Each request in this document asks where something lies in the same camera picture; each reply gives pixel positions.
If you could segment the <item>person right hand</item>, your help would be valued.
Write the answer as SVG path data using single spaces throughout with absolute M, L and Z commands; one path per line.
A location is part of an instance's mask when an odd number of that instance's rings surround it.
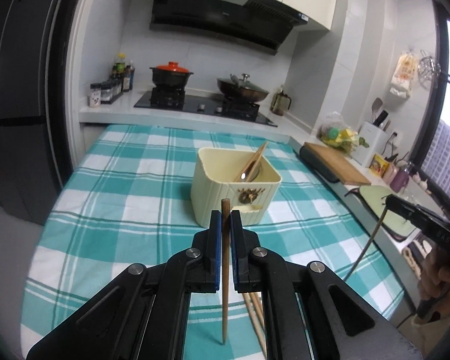
M 442 319 L 450 317 L 450 265 L 444 263 L 447 259 L 446 252 L 436 246 L 424 259 L 418 282 L 422 300 L 441 297 L 433 311 L 439 313 Z

